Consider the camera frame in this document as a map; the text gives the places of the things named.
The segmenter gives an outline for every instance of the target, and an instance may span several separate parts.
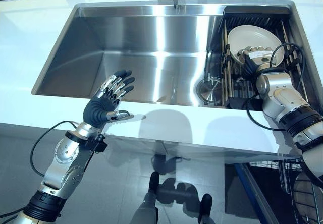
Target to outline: stainless steel sink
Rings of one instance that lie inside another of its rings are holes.
[[[210,54],[213,61],[220,62],[219,27],[228,5],[295,10],[289,1],[187,1],[176,9],[172,2],[78,4],[32,93],[90,98],[108,75],[130,69],[136,77],[135,90],[126,101],[205,106],[196,87],[207,76],[204,71],[208,70]],[[297,25],[298,16],[291,20],[297,29],[295,41],[308,48]],[[310,51],[306,57],[313,68]]]

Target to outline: robotic arm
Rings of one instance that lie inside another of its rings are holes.
[[[134,86],[131,71],[118,71],[98,89],[84,109],[82,122],[75,131],[67,131],[55,148],[54,159],[45,173],[39,189],[19,214],[15,224],[53,223],[66,200],[81,182],[95,152],[104,152],[107,144],[101,134],[104,125],[130,114],[114,111],[122,97]]]
[[[239,51],[242,76],[251,79],[263,99],[263,112],[275,119],[302,150],[305,173],[323,188],[323,117],[293,87],[285,68],[270,67],[271,48],[248,47]]]

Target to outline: dishwasher rack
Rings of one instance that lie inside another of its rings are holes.
[[[230,31],[240,25],[254,25],[266,29],[273,33],[282,43],[296,43],[290,26],[291,12],[287,7],[258,7],[258,6],[227,6],[219,26],[220,49],[213,50],[212,53],[221,55],[220,62],[215,62],[214,67],[218,68],[217,73],[209,70],[209,78],[218,78],[221,82],[221,106],[241,109],[246,99],[256,94],[251,81],[241,78],[242,66],[235,62],[231,57],[230,45],[228,44],[228,34]],[[298,64],[301,60],[300,55],[293,47],[285,46],[285,56],[281,67],[289,69],[289,75],[295,86],[300,79],[301,68]],[[310,79],[308,69],[305,67],[303,78]],[[320,111],[314,89],[308,80],[301,81],[299,92],[302,97],[311,104],[313,108]],[[255,99],[258,104],[252,104],[252,110],[262,110],[262,100]]]
[[[290,195],[291,205],[294,211],[294,217],[297,224],[321,224],[319,209],[317,204],[317,193],[315,192],[314,185],[309,179],[297,179],[295,177],[296,174],[302,172],[302,168],[300,166],[300,162],[298,159],[285,159],[279,161],[263,161],[263,162],[251,162],[250,166],[253,167],[263,167],[267,169],[277,169],[279,171],[280,176],[280,186],[282,190]],[[304,192],[300,190],[295,190],[293,187],[296,182],[311,182],[311,192]],[[308,203],[297,202],[294,199],[294,193],[298,192],[303,195],[306,195],[309,199],[312,198],[314,205],[309,205]],[[296,205],[310,207],[315,210],[316,219],[309,217],[309,215],[302,215],[297,210]]]

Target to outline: robot finger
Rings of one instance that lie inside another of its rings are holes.
[[[130,92],[131,90],[134,89],[134,86],[131,85],[131,86],[128,86],[127,88],[125,89],[121,89],[115,96],[115,103],[118,104],[119,101],[121,100],[122,97],[125,96],[125,94],[127,94],[128,92]]]

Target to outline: wire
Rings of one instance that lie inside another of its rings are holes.
[[[42,134],[38,139],[37,141],[34,143],[32,149],[31,149],[31,152],[30,152],[30,165],[31,165],[31,168],[32,170],[34,170],[38,175],[42,176],[42,177],[45,177],[45,175],[43,173],[41,173],[40,171],[38,171],[35,166],[34,166],[34,162],[33,162],[33,155],[34,155],[34,150],[35,150],[35,147],[37,146],[37,144],[39,143],[39,141],[48,133],[50,132],[51,130],[53,130],[55,127],[59,126],[60,124],[63,124],[63,123],[70,123],[74,128],[76,128],[76,126],[74,125],[74,123],[72,121],[62,121],[62,122],[59,122],[57,123],[56,125],[52,126],[51,128],[49,128],[47,131],[45,131],[44,134]]]
[[[8,220],[5,220],[4,222],[2,222],[2,224],[6,224],[6,223],[8,223],[8,222],[10,222],[10,221],[12,221],[12,220],[14,220],[14,219],[16,219],[16,218],[17,218],[17,215],[15,215],[15,216],[13,216],[13,217],[9,218]]]
[[[302,69],[301,69],[301,73],[299,75],[299,81],[298,81],[298,84],[297,84],[297,87],[296,87],[296,90],[299,89],[299,86],[301,85],[301,82],[302,82],[302,78],[303,78],[303,74],[304,74],[304,70],[305,70],[305,57],[304,57],[304,54],[303,54],[303,51],[302,49],[297,45],[297,44],[294,44],[294,43],[290,43],[290,42],[287,42],[287,43],[283,43],[281,45],[279,45],[273,52],[272,54],[272,57],[271,57],[271,60],[270,60],[270,63],[269,63],[269,67],[271,68],[272,67],[272,64],[273,64],[273,59],[274,59],[274,55],[275,53],[278,51],[279,48],[281,48],[282,46],[286,46],[286,45],[290,45],[290,46],[294,46],[296,47],[299,52],[301,53],[301,56],[302,56]]]
[[[16,214],[16,213],[18,213],[18,212],[20,212],[20,211],[22,211],[22,210],[24,210],[25,208],[23,207],[23,208],[20,208],[20,209],[18,209],[18,210],[15,210],[15,211],[13,211],[13,212],[9,212],[9,213],[6,213],[6,214],[3,214],[3,215],[0,215],[0,218],[4,218],[4,217],[7,217],[7,216],[11,216],[11,215],[13,215],[13,214]]]
[[[246,105],[246,111],[247,111],[247,114],[249,116],[249,118],[255,123],[257,124],[258,126],[262,127],[262,128],[265,128],[267,130],[271,130],[271,131],[284,131],[285,129],[283,128],[271,128],[271,127],[266,127],[262,124],[260,124],[258,121],[256,121],[255,118],[252,117],[251,113],[250,113],[250,110],[249,110],[249,106],[250,106],[250,100],[256,98],[258,96],[258,94],[255,94],[254,96],[252,96],[251,98],[247,99],[244,103],[243,103],[243,106]]]
[[[85,168],[84,168],[84,172],[86,171],[87,166],[89,165],[89,163],[90,163],[90,161],[91,161],[91,159],[92,159],[93,155],[94,155],[94,152],[92,152],[91,157],[90,157],[90,158],[89,158],[89,160],[87,161],[87,163],[86,163],[86,165],[85,165]]]

